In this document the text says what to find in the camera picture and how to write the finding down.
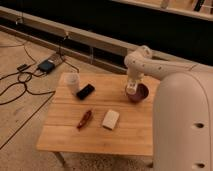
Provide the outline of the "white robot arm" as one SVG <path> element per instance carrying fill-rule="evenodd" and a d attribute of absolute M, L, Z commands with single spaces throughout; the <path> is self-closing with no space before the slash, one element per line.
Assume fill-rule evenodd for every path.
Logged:
<path fill-rule="evenodd" d="M 153 171 L 213 171 L 213 66 L 154 60 L 147 46 L 127 54 L 126 92 L 143 75 L 160 81 L 153 101 Z"/>

